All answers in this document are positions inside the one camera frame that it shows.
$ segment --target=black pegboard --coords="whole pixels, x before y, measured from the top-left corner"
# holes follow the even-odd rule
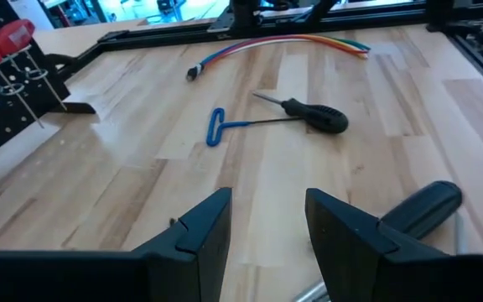
[[[18,15],[13,11],[7,0],[0,0],[0,28],[14,20],[18,20]],[[60,98],[64,100],[70,94],[65,83],[57,76],[55,67],[47,64],[44,54],[34,41],[31,43],[29,53],[41,70],[48,71],[46,79]],[[20,53],[14,60],[21,70],[36,70],[33,62],[25,53]],[[59,105],[57,98],[44,80],[28,79],[23,72],[17,71],[9,61],[2,63],[0,70],[12,83],[24,85],[20,95],[38,117]],[[5,85],[5,81],[0,75],[0,86]],[[23,106],[18,96],[2,96],[0,94],[0,147],[33,122],[33,117]]]

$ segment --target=wood grain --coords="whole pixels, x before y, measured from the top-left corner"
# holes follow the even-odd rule
[[[223,301],[284,301],[319,278],[304,192],[320,188],[382,216],[415,190],[451,180],[465,194],[471,253],[483,253],[483,78],[423,26],[327,33],[372,47],[369,60],[319,44],[229,56],[184,74],[232,42],[107,53],[68,81],[97,117],[49,114],[0,149],[0,249],[129,250],[222,186],[234,188]],[[227,129],[226,119],[284,117],[251,96],[336,107],[337,136],[285,122]],[[425,240],[454,252],[447,221]]]

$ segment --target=screwdriver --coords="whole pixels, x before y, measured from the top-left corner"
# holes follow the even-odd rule
[[[343,133],[348,128],[346,115],[334,108],[324,105],[305,105],[291,98],[287,101],[279,101],[270,96],[254,91],[252,93],[263,100],[280,105],[290,117],[300,117],[308,125],[325,133]]]

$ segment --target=metal frame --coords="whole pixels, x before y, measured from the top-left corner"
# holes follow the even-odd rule
[[[426,23],[427,30],[441,31],[473,61],[483,74],[483,60],[474,49],[467,48],[457,34],[446,30],[459,20],[483,18],[483,4],[460,6],[458,0],[426,0],[373,8],[353,8],[329,11],[336,0],[321,0],[306,13],[279,17],[262,17],[255,0],[231,0],[231,5],[217,19],[230,24],[203,23],[165,29],[117,31],[106,34],[95,45],[59,70],[66,81],[104,52],[140,49],[177,44],[216,42],[228,39],[250,39],[278,34],[307,34],[347,29],[398,26]]]

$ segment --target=black screwdriver handle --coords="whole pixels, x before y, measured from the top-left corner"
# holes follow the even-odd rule
[[[301,117],[310,126],[326,133],[343,133],[348,128],[348,118],[344,113],[324,105],[305,105],[296,99],[281,103],[290,117]]]

